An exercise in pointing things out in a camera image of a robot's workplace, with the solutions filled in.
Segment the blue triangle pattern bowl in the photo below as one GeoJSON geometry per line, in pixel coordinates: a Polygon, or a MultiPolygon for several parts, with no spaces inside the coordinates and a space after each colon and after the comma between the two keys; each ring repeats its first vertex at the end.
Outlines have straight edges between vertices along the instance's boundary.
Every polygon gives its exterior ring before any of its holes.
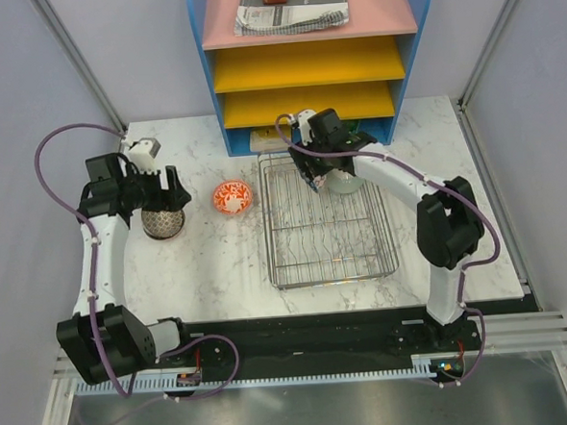
{"type": "Polygon", "coordinates": [[[316,176],[309,182],[309,186],[316,192],[328,189],[336,194],[352,194],[362,188],[364,183],[365,181],[358,176],[337,169],[316,176]]]}

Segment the brown dotted pattern bowl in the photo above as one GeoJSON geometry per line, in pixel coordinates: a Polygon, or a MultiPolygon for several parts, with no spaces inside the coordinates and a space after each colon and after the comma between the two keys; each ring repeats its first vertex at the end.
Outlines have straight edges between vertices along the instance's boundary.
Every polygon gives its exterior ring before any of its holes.
{"type": "Polygon", "coordinates": [[[140,215],[144,234],[155,240],[167,240],[178,235],[185,225],[185,212],[142,211],[140,215]]]}

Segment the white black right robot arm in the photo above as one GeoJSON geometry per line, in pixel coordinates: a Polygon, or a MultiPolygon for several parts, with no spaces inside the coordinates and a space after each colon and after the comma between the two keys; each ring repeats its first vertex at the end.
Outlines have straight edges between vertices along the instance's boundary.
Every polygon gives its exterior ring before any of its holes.
{"type": "Polygon", "coordinates": [[[471,184],[464,178],[430,178],[396,159],[368,133],[350,132],[333,109],[303,110],[277,118],[300,132],[288,152],[308,186],[318,192],[335,172],[388,190],[416,216],[416,244],[430,264],[426,311],[433,321],[424,340],[437,351],[458,338],[455,321],[464,312],[464,266],[485,230],[471,184]]]}

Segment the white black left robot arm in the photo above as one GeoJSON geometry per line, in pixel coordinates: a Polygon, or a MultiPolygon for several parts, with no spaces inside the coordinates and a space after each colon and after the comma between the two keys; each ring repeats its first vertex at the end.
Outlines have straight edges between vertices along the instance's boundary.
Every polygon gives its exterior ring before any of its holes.
{"type": "Polygon", "coordinates": [[[88,183],[76,209],[85,244],[80,294],[56,338],[90,385],[132,375],[163,356],[175,366],[196,349],[180,334],[180,320],[140,321],[125,304],[124,252],[134,211],[181,214],[191,195],[175,166],[143,172],[121,153],[86,161],[88,183]]]}

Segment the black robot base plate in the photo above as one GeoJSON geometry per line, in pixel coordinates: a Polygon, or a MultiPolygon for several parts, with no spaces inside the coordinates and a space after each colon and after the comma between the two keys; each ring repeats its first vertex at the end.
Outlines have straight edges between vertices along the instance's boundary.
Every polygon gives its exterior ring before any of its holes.
{"type": "Polygon", "coordinates": [[[281,377],[407,367],[416,354],[471,354],[481,325],[467,313],[440,326],[424,307],[180,322],[182,340],[163,365],[197,365],[208,378],[281,377]]]}

